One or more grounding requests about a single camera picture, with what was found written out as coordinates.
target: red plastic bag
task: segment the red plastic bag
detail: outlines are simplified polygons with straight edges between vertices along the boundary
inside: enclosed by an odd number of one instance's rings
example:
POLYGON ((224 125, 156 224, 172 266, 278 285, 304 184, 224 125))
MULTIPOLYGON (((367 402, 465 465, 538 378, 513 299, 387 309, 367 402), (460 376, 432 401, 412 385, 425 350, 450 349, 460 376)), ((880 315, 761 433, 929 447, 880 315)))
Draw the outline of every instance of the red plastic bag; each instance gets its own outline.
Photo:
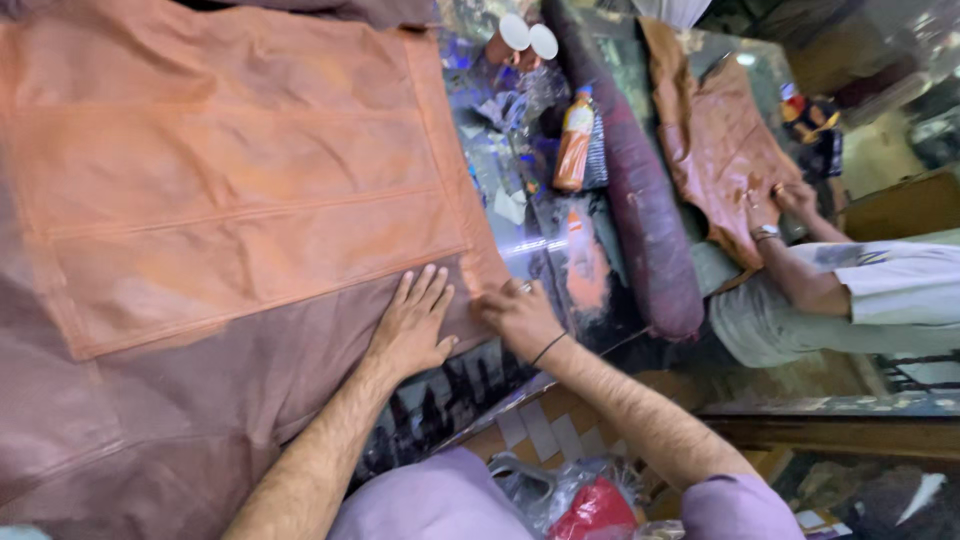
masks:
POLYGON ((580 488, 570 509, 547 531, 547 540, 632 538, 636 518, 630 505, 609 480, 597 477, 580 488), (602 536, 593 533, 603 532, 602 536))

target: hairy arm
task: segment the hairy arm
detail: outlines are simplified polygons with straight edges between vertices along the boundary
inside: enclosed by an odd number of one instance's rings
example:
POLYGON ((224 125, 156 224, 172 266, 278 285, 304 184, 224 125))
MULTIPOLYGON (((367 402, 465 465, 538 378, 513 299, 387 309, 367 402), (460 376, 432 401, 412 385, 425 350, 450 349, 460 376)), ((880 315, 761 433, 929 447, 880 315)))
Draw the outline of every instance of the hairy arm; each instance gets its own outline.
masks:
MULTIPOLYGON (((563 333, 540 282, 528 293, 510 280, 499 293, 484 295, 481 314, 526 361, 563 333)), ((545 369, 610 420, 632 448, 674 487, 716 474, 756 474, 750 463, 719 435, 679 406, 624 375, 565 336, 540 358, 545 369)))
POLYGON ((394 387, 444 362, 457 342, 437 343, 453 298, 446 269, 428 265, 417 283, 400 280, 352 376, 253 490, 224 534, 227 540, 326 537, 364 442, 394 387))
POLYGON ((323 538, 398 383, 363 363, 256 486, 224 538, 323 538))
POLYGON ((717 474, 756 475, 743 455, 710 428, 573 339, 562 339, 539 366, 601 412, 673 487, 683 491, 717 474))

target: hand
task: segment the hand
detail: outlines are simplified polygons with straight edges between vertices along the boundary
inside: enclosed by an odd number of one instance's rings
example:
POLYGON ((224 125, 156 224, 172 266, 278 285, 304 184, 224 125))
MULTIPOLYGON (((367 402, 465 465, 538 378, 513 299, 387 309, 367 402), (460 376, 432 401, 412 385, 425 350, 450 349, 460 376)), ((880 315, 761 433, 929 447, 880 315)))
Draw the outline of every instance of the hand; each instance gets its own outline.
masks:
POLYGON ((440 343, 437 338, 446 308, 453 300, 453 285, 444 287, 446 268, 437 272, 436 279, 435 271, 433 264, 427 264, 413 288, 410 283, 414 273, 403 275, 394 299, 373 332, 362 365, 394 374, 399 382, 439 366, 450 356, 459 341, 457 336, 449 335, 440 343))
POLYGON ((777 184, 774 196, 780 209, 801 221, 817 215, 817 192, 806 182, 777 184))
POLYGON ((766 193, 750 189, 744 197, 744 211, 747 214, 747 230, 751 233, 764 225, 777 225, 779 213, 777 205, 766 193))
POLYGON ((517 356, 532 362, 551 341, 564 333, 540 281, 513 278, 499 292, 477 299, 476 308, 517 356), (529 292, 523 290, 529 284, 529 292))

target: forearm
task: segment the forearm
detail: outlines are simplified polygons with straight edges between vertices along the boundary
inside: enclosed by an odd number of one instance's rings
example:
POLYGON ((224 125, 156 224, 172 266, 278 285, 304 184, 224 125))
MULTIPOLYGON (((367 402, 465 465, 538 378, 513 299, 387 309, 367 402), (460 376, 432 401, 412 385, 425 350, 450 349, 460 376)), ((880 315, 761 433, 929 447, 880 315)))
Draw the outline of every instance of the forearm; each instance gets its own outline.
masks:
POLYGON ((727 441, 682 408, 565 338, 540 361, 603 414, 631 448, 680 490, 716 474, 756 474, 727 441))
POLYGON ((829 221, 821 217, 819 213, 808 213, 802 216, 800 221, 804 224, 807 232, 814 241, 831 242, 834 244, 853 242, 849 236, 841 233, 836 227, 833 227, 829 221))
POLYGON ((850 291, 832 272, 818 272, 805 260, 790 253, 779 238, 766 238, 756 244, 767 273, 790 304, 805 313, 849 315, 850 291))
POLYGON ((324 538, 377 415, 397 381, 361 363, 267 472, 225 539, 324 538))

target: purple shirt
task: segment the purple shirt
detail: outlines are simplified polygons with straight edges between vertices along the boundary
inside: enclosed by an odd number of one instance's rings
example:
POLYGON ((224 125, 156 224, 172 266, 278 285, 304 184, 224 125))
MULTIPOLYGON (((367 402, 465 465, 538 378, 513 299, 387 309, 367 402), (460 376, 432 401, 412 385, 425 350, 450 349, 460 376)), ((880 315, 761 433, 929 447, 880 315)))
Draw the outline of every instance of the purple shirt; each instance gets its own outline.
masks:
MULTIPOLYGON (((763 481, 716 475, 686 490, 686 540, 803 540, 793 512, 763 481)), ((464 449, 400 467, 340 508, 327 540, 532 540, 483 461, 464 449)))

